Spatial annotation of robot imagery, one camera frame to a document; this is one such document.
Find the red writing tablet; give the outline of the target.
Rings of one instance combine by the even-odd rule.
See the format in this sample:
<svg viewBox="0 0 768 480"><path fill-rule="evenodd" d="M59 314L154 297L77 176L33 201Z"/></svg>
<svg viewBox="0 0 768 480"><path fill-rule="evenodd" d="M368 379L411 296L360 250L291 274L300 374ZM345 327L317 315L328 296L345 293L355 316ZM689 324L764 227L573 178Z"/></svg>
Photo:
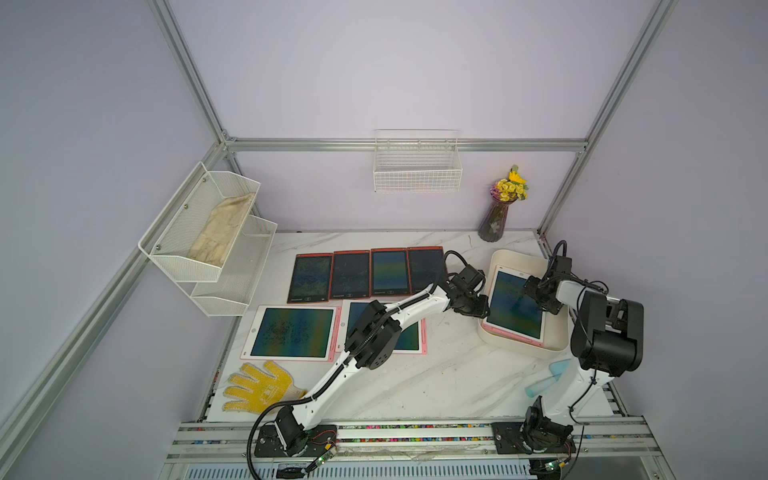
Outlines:
<svg viewBox="0 0 768 480"><path fill-rule="evenodd" d="M405 249L371 251L371 287L374 296L405 295L410 292L408 257Z"/></svg>
<svg viewBox="0 0 768 480"><path fill-rule="evenodd" d="M288 292L288 303L316 303L329 300L331 253L297 255Z"/></svg>
<svg viewBox="0 0 768 480"><path fill-rule="evenodd" d="M331 299L363 299L370 296L370 251L336 251L331 273Z"/></svg>
<svg viewBox="0 0 768 480"><path fill-rule="evenodd" d="M412 294L439 281L446 272L441 246L409 248L407 255Z"/></svg>

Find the pink writing tablet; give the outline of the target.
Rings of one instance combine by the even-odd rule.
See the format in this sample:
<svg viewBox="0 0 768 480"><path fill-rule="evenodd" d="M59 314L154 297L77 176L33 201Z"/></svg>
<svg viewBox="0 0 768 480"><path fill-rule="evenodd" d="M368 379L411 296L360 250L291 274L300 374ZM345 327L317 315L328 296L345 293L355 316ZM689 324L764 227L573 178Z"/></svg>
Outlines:
<svg viewBox="0 0 768 480"><path fill-rule="evenodd" d="M342 327L345 328L344 341L352 334L353 328L360 319L362 312L368 306L369 301L344 300L342 302ZM404 329L394 347L394 354L424 355L427 351L424 321Z"/></svg>
<svg viewBox="0 0 768 480"><path fill-rule="evenodd" d="M260 306L240 358L330 361L337 349L340 314L338 307Z"/></svg>
<svg viewBox="0 0 768 480"><path fill-rule="evenodd" d="M498 337L536 347L544 343L545 313L524 292L530 274L497 266L488 293L489 314L480 328Z"/></svg>

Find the yellow knit glove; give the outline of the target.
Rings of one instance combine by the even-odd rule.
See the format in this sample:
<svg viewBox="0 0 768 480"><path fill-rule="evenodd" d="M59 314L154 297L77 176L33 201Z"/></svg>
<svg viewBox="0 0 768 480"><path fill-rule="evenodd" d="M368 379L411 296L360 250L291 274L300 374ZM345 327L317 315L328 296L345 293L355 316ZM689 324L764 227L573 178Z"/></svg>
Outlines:
<svg viewBox="0 0 768 480"><path fill-rule="evenodd" d="M262 367L244 363L227 379L222 410L260 414L276 402L298 400L306 393L295 385L292 375L274 361L267 361Z"/></svg>

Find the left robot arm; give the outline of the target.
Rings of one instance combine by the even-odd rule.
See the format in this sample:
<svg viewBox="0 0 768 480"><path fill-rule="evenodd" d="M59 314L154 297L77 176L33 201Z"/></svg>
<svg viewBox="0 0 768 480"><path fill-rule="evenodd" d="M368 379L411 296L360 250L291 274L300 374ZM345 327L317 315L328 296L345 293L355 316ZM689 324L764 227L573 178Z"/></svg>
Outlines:
<svg viewBox="0 0 768 480"><path fill-rule="evenodd" d="M342 355L308 393L300 399L282 400L266 407L246 441L246 464L253 479L260 477L254 464L256 435L262 431L270 413L276 414L272 424L281 451L289 457L296 456L305 450L310 431L320 424L344 384L358 373L375 370L387 362L404 330L433 314L449 310L470 318L488 316L488 296L481 292L486 274L454 250L446 251L442 262L446 263L450 256L461 262L460 271L449 273L443 269L433 283L404 300L368 303L345 341Z"/></svg>

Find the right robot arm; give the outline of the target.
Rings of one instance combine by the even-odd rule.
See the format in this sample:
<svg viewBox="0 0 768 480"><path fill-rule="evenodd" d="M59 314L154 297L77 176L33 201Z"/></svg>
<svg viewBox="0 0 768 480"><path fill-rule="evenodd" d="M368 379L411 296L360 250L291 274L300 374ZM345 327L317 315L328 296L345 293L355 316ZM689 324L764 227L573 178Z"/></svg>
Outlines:
<svg viewBox="0 0 768 480"><path fill-rule="evenodd" d="M584 403L613 379L638 369L643 359L644 306L611 296L603 281L577 276L567 250L567 242L559 241L545 273L523 287L541 310L558 314L565 309L573 323L573 359L555 385L528 408L520 429L528 453L569 449Z"/></svg>

